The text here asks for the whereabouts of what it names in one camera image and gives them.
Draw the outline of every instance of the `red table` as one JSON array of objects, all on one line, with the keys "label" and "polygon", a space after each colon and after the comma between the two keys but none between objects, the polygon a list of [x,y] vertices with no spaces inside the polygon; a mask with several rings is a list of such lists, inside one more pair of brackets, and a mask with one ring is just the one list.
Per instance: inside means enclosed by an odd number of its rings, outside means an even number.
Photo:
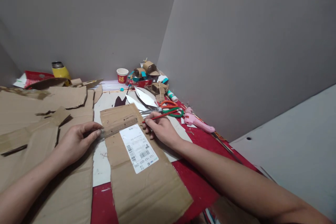
[{"label": "red table", "polygon": [[[182,124],[182,126],[187,132],[192,132],[188,133],[188,135],[194,144],[235,161],[235,159],[212,135],[198,128],[187,127],[185,124]],[[237,151],[234,149],[232,149],[232,151],[245,166],[258,172],[258,170]],[[194,200],[185,214],[176,222],[178,224],[183,224],[198,216],[205,208],[210,207],[219,198],[219,194],[186,160],[182,159],[175,161],[172,165]],[[111,183],[106,183],[93,188],[91,224],[103,223],[118,223]]]}]

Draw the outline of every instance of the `scissors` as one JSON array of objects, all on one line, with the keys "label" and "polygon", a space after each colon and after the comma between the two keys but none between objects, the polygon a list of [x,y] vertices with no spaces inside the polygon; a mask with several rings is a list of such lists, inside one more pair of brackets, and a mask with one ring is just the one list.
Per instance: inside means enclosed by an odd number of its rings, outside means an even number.
[{"label": "scissors", "polygon": [[[172,112],[172,111],[180,111],[181,114],[168,114],[169,112]],[[140,114],[150,114],[152,113],[153,111],[156,111],[156,112],[159,112],[161,114],[168,114],[168,116],[171,116],[171,117],[175,117],[175,118],[180,118],[182,116],[184,116],[184,111],[182,108],[180,108],[177,103],[173,102],[173,101],[169,101],[169,100],[165,100],[163,102],[161,102],[160,106],[158,108],[154,108],[154,109],[151,109],[151,110],[146,110],[146,111],[143,111],[141,112]]]}]

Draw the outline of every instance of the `barcode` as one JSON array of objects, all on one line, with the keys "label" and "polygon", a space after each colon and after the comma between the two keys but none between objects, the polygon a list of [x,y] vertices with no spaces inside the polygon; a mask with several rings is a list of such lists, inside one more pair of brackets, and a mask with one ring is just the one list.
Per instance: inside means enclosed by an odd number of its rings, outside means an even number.
[{"label": "barcode", "polygon": [[134,156],[134,154],[133,154],[133,151],[132,151],[131,146],[130,146],[130,145],[127,145],[126,148],[127,148],[127,150],[128,150],[129,155],[131,156],[132,161],[133,161],[133,162],[136,162],[137,160],[135,159],[135,156]]},{"label": "barcode", "polygon": [[149,151],[148,151],[148,150],[146,150],[145,152],[141,152],[141,153],[140,153],[140,157],[141,157],[141,158],[144,158],[144,157],[147,156],[147,155],[149,155]]}]

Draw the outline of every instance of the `red scissors handle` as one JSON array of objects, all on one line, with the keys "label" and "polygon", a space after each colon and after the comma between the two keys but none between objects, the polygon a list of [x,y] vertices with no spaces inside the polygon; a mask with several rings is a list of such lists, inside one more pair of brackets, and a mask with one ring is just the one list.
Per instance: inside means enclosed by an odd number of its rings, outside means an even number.
[{"label": "red scissors handle", "polygon": [[177,105],[177,103],[175,103],[175,102],[173,102],[173,101],[169,101],[169,100],[165,100],[165,101],[163,101],[163,102],[161,102],[161,104],[160,104],[160,108],[164,108],[164,109],[172,109],[172,108],[175,108],[175,107],[177,107],[178,105]]}]

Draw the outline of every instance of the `yellow bottle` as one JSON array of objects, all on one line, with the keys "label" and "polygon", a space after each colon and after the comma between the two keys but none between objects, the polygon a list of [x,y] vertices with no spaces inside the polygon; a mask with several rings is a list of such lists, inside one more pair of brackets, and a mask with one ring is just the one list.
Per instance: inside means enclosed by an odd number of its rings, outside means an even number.
[{"label": "yellow bottle", "polygon": [[67,78],[68,80],[65,82],[65,86],[70,86],[71,77],[63,63],[61,61],[55,61],[52,62],[51,65],[55,78]]}]

